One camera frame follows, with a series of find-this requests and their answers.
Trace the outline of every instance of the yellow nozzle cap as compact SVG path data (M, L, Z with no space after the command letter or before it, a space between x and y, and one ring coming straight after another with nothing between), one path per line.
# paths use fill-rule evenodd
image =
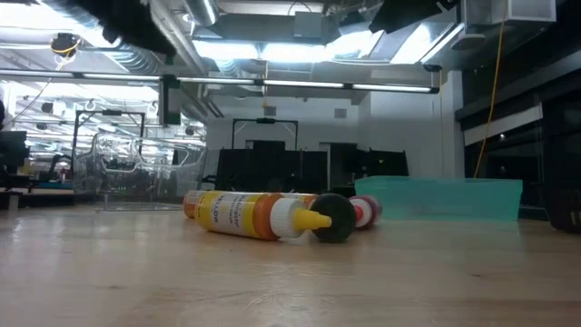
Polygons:
M292 216L292 224L297 231L316 230L330 227L332 220L329 216L322 215L307 209L298 209Z

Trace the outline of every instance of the wooden table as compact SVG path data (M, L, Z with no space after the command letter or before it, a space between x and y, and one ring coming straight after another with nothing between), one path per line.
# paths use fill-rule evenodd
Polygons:
M0 326L577 326L581 238L548 223L382 222L347 244L181 213L0 218Z

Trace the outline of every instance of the teal plastic bin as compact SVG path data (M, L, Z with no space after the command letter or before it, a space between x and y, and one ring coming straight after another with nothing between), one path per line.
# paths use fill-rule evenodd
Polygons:
M374 176L355 181L357 195L372 195L385 219L515 221L522 181L440 180Z

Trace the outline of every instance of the clear acrylic structure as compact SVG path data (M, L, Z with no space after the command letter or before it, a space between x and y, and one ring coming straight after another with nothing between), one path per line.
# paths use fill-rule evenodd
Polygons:
M74 193L106 211L181 210L184 195L201 186L205 153L195 144L98 133L74 158Z

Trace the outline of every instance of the black round cap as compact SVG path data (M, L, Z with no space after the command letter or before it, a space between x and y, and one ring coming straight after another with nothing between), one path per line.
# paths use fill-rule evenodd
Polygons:
M355 230L355 208L344 196L334 193L323 194L317 197L309 210L329 216L332 220L328 228L314 230L321 242L342 243Z

